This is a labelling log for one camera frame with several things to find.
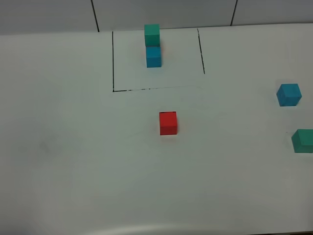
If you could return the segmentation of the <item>red cube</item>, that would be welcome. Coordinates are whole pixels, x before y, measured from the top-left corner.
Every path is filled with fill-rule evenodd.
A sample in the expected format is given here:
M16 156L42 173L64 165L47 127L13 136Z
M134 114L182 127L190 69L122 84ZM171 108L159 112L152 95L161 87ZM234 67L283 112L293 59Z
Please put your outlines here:
M176 135L178 133L177 113L159 112L159 132L160 135Z

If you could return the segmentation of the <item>blue template cube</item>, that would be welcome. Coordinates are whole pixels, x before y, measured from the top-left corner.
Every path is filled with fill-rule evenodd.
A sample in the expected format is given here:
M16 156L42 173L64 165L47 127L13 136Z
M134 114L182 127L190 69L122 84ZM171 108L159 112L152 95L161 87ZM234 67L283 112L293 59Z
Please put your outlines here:
M161 47L146 47L146 66L148 68L162 66Z

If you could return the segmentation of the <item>green template cube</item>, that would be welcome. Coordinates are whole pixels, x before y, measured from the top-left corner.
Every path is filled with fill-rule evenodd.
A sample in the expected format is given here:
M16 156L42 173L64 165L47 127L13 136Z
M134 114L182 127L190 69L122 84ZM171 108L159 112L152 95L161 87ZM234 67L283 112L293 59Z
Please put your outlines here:
M160 46L159 24L145 24L144 37L146 47L159 47Z

